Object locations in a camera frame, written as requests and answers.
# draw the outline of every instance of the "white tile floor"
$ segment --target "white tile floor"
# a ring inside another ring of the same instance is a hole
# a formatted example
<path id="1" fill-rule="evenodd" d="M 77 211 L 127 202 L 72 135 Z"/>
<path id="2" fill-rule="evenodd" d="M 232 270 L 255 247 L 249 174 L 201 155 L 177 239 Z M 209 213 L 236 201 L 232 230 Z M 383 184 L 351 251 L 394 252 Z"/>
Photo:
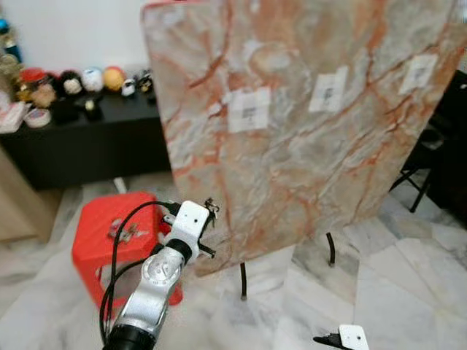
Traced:
<path id="1" fill-rule="evenodd" d="M 246 302 L 238 267 L 202 279 L 188 271 L 157 349 L 324 350 L 313 336 L 344 323 L 361 324 L 371 350 L 466 349 L 467 232 L 428 198 L 410 214 L 404 188 L 379 217 L 333 233 L 334 268 L 324 236 L 248 262 Z M 169 174 L 130 189 L 177 199 Z M 111 182 L 67 191 L 49 244 L 0 245 L 1 350 L 101 348 L 70 249 L 82 205 L 115 192 Z"/>

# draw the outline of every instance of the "red stool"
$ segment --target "red stool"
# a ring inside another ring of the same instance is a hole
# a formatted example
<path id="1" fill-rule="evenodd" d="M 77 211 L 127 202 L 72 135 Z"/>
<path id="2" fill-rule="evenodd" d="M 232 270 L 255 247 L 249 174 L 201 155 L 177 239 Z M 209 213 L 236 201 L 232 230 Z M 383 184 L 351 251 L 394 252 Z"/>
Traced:
<path id="1" fill-rule="evenodd" d="M 123 221 L 137 206 L 144 202 L 156 201 L 154 195 L 135 192 L 125 195 L 111 195 L 97 198 L 87 204 L 81 212 L 72 256 L 73 263 L 85 283 L 90 296 L 99 309 L 105 289 L 110 280 L 114 238 L 109 236 L 112 223 Z M 157 243 L 157 233 L 168 233 L 170 227 L 161 223 L 162 213 L 157 206 L 147 206 L 128 221 L 125 229 L 132 225 L 135 234 L 128 242 L 121 241 L 117 251 L 117 270 L 148 257 Z M 112 314 L 126 302 L 140 277 L 138 268 L 127 271 L 115 285 L 115 301 Z M 177 286 L 169 303 L 174 305 L 182 300 L 182 290 Z"/>

